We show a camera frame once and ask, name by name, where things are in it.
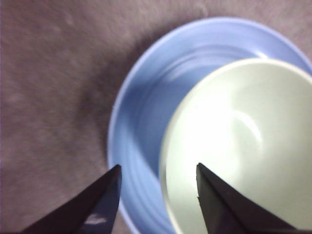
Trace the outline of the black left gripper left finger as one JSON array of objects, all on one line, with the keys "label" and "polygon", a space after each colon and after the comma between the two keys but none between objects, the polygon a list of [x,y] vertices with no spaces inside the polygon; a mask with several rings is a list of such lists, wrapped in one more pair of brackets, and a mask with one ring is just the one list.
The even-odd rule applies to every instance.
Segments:
[{"label": "black left gripper left finger", "polygon": [[22,231],[23,234],[110,234],[117,215],[121,166]]}]

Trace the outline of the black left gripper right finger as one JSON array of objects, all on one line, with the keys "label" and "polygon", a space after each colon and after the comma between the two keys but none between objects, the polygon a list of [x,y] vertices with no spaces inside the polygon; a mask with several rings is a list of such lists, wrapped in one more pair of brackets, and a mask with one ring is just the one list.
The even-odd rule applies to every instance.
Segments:
[{"label": "black left gripper right finger", "polygon": [[210,234],[300,234],[301,231],[243,196],[199,163],[198,200]]}]

